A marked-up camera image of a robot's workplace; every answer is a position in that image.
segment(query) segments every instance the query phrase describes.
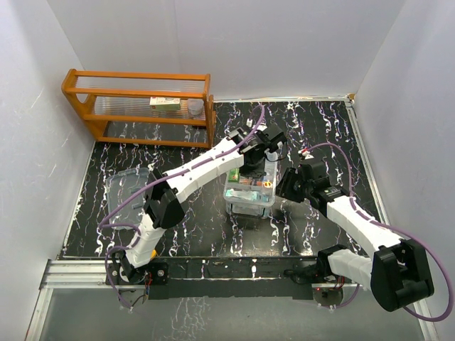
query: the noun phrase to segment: plastic container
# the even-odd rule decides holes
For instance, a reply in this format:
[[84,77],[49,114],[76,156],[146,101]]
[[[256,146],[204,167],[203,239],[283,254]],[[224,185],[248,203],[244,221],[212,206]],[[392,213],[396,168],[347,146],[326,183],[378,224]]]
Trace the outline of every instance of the plastic container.
[[275,203],[277,181],[277,153],[267,154],[270,161],[265,161],[265,175],[261,178],[238,175],[235,170],[227,172],[223,197],[226,200],[226,212],[237,215],[249,215],[263,219],[270,216]]
[[[106,179],[106,192],[109,213],[115,210],[131,194],[143,188],[148,179],[148,168],[131,168],[108,177]],[[142,220],[143,206],[144,195],[140,195],[112,217],[110,223],[127,222],[138,225]],[[131,227],[118,227],[117,229],[131,229]]]
[[204,108],[204,101],[201,99],[188,99],[186,101],[188,113],[193,117],[201,117]]

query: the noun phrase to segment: wooden rack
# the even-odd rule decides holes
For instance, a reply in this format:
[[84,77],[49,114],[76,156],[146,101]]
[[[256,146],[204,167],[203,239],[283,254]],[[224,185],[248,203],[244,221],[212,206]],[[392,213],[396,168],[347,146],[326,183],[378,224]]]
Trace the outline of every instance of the wooden rack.
[[[62,84],[63,94],[96,141],[202,148],[211,148],[213,145],[216,113],[209,89],[209,74],[97,72],[75,69],[68,71]],[[149,107],[150,97],[180,98],[181,109],[174,112],[152,112]],[[190,98],[204,101],[203,118],[195,119],[188,113],[186,100]],[[206,139],[205,142],[194,142],[108,136],[108,124],[114,121],[205,127],[203,131],[206,132]]]

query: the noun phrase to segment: black marble tabletop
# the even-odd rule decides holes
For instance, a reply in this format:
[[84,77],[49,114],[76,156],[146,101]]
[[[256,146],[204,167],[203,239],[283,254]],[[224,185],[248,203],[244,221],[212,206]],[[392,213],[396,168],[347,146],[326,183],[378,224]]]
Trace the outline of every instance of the black marble tabletop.
[[[236,102],[215,105],[218,114],[215,142],[229,130],[244,124],[257,103]],[[268,102],[267,124],[276,124],[286,132],[287,157],[278,165],[278,179],[286,167],[297,166],[297,152],[305,146],[330,141],[341,146],[353,166],[353,183],[358,202],[378,215],[367,175],[360,158],[345,102]],[[159,125],[135,126],[135,134],[166,139],[170,132]],[[115,127],[110,127],[113,134]],[[118,126],[119,131],[126,131]],[[200,141],[204,134],[181,126],[186,139]],[[131,230],[97,230],[107,214],[105,182],[108,177],[129,168],[159,167],[167,171],[199,156],[200,148],[96,143],[85,182],[77,202],[76,213],[60,258],[100,258],[112,245],[128,245]],[[347,185],[347,166],[336,151],[324,147],[313,152],[327,165],[333,183]],[[189,198],[189,210],[177,227],[169,229],[158,243],[161,256],[311,256],[334,244],[344,244],[353,251],[360,247],[340,227],[313,210],[307,202],[297,204],[277,198],[267,219],[238,217],[225,211],[223,186],[225,175],[209,182]]]

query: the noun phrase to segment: wooden dish rack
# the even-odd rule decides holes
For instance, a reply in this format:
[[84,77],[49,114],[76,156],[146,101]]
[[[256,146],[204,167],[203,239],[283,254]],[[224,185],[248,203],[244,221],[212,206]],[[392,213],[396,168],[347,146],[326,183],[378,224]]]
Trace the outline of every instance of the wooden dish rack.
[[[125,144],[158,144],[211,148],[216,113],[209,94],[210,75],[183,75],[135,72],[68,71],[62,84],[63,94],[83,120],[96,141]],[[181,99],[181,108],[174,112],[153,112],[150,97]],[[204,101],[203,116],[193,118],[186,100]],[[113,137],[106,134],[110,122],[145,124],[182,124],[202,128],[205,142]]]

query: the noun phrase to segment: metal frame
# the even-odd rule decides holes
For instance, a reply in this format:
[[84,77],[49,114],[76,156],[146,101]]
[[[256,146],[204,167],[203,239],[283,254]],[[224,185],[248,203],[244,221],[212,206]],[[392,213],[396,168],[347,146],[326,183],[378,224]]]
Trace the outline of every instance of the metal frame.
[[[310,102],[310,101],[343,101],[346,103],[346,109],[348,110],[348,115],[350,123],[353,127],[353,132],[357,145],[360,151],[360,157],[362,158],[363,165],[365,167],[365,172],[368,177],[368,182],[370,184],[375,204],[378,208],[381,221],[389,223],[387,213],[385,211],[385,206],[382,202],[382,199],[379,194],[378,186],[373,175],[370,161],[368,159],[362,137],[360,135],[357,117],[354,112],[353,104],[346,96],[339,97],[265,97],[265,98],[254,98],[254,99],[236,99],[236,100],[220,100],[214,101],[217,103],[220,102]],[[70,233],[71,223],[68,227],[65,240],[68,238]],[[33,312],[31,323],[28,328],[26,340],[39,340],[41,332],[43,330],[44,322],[46,320],[46,315],[49,309],[51,302],[53,289],[57,288],[96,288],[96,289],[110,289],[109,286],[105,284],[105,265],[103,260],[68,260],[68,261],[50,261],[46,272],[43,276],[43,281],[41,283],[41,290],[38,296],[38,301]],[[313,288],[325,288],[332,287],[333,284],[312,284]],[[345,286],[356,286],[355,284],[345,284]],[[142,285],[140,286],[118,286],[119,288],[133,288],[133,289],[143,289]],[[422,300],[414,304],[415,310],[423,315],[429,316],[429,310],[427,302]],[[439,338],[437,336],[434,323],[429,323],[420,320],[419,321],[424,339],[427,341],[437,341]]]

